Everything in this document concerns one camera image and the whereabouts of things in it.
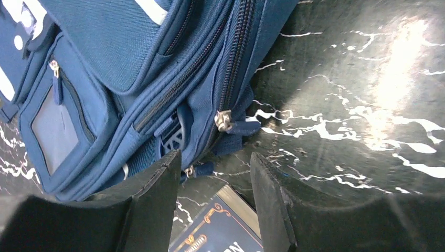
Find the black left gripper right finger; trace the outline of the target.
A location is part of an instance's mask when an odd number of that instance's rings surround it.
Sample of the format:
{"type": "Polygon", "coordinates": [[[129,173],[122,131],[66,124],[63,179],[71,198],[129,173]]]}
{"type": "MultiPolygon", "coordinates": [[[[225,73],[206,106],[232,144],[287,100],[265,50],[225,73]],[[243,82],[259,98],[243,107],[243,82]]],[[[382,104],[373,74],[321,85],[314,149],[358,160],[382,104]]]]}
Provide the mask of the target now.
{"type": "Polygon", "coordinates": [[[444,251],[444,194],[363,203],[326,194],[254,152],[251,182],[264,251],[444,251]]]}

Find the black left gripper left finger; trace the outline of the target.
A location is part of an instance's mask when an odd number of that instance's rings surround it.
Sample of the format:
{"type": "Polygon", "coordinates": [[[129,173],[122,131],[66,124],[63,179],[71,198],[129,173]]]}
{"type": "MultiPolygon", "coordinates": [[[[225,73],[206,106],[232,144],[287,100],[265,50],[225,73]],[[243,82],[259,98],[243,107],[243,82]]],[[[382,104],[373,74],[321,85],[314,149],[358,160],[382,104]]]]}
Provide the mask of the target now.
{"type": "Polygon", "coordinates": [[[181,152],[83,202],[1,197],[1,251],[167,251],[181,152]]]}

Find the navy blue student backpack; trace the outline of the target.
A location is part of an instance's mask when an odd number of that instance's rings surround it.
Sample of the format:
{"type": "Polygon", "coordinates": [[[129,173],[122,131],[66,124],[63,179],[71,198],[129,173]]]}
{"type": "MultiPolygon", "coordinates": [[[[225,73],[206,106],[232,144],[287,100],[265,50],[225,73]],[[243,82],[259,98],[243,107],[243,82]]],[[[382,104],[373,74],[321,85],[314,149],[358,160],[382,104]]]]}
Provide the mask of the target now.
{"type": "Polygon", "coordinates": [[[239,151],[250,80],[297,1],[1,1],[1,119],[43,191],[82,201],[173,150],[239,151]]]}

